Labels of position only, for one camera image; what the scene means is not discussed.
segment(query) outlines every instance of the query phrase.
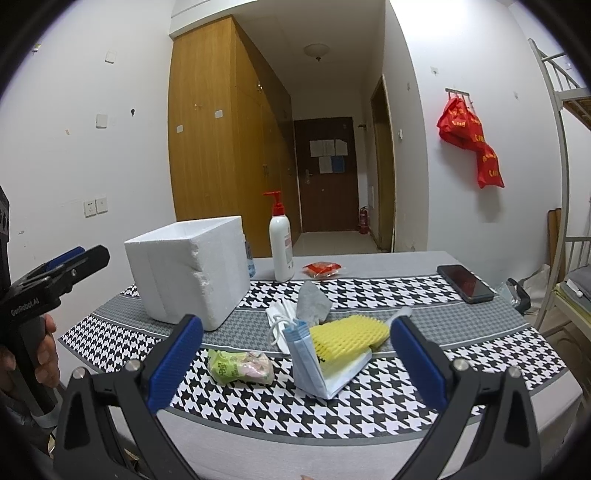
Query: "black phone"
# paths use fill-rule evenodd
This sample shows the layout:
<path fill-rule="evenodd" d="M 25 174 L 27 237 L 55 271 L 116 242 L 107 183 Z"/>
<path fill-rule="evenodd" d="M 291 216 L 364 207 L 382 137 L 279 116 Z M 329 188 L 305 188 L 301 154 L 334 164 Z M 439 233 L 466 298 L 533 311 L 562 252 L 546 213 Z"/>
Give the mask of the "black phone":
<path fill-rule="evenodd" d="M 447 280 L 466 303 L 482 303 L 495 297 L 489 287 L 461 265 L 439 265 L 437 273 Z"/>

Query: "light switch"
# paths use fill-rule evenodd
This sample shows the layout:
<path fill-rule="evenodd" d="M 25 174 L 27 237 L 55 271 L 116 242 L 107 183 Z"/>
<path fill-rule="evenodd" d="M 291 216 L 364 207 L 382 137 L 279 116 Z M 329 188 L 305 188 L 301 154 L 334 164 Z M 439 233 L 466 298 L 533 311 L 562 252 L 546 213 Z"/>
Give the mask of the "light switch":
<path fill-rule="evenodd" d="M 96 114 L 96 127 L 97 128 L 107 128 L 107 120 L 108 115 L 104 115 L 103 113 Z"/>
<path fill-rule="evenodd" d="M 106 213 L 108 210 L 107 197 L 96 199 L 96 213 Z"/>
<path fill-rule="evenodd" d="M 115 63 L 116 58 L 117 58 L 117 52 L 109 50 L 107 52 L 107 55 L 105 56 L 105 61 L 107 63 Z"/>

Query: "tiled floor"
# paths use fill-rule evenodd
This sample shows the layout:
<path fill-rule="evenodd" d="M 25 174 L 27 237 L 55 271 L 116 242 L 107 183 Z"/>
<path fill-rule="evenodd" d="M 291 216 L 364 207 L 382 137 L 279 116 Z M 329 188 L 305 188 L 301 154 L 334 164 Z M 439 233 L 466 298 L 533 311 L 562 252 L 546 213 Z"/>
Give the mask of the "tiled floor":
<path fill-rule="evenodd" d="M 295 257 L 379 253 L 370 235 L 359 232 L 302 233 L 294 245 Z"/>

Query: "styrofoam box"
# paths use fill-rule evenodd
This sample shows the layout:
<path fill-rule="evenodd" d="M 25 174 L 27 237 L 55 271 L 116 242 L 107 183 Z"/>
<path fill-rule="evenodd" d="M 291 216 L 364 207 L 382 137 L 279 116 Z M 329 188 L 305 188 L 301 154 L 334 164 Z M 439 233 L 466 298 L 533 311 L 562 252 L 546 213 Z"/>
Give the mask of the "styrofoam box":
<path fill-rule="evenodd" d="M 178 323 L 187 313 L 215 330 L 250 288 L 239 216 L 177 222 L 125 242 L 148 315 Z"/>

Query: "white lotion bottle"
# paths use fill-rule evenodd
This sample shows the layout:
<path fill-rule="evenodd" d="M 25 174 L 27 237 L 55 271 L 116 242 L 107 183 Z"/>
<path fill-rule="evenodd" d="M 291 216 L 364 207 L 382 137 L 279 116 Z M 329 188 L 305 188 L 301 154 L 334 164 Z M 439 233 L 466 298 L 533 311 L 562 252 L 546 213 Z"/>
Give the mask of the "white lotion bottle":
<path fill-rule="evenodd" d="M 281 192 L 267 192 L 265 195 L 275 196 L 273 217 L 269 223 L 269 240 L 275 280 L 282 283 L 291 279 L 295 273 L 290 220 L 286 217 L 285 207 L 281 203 Z"/>

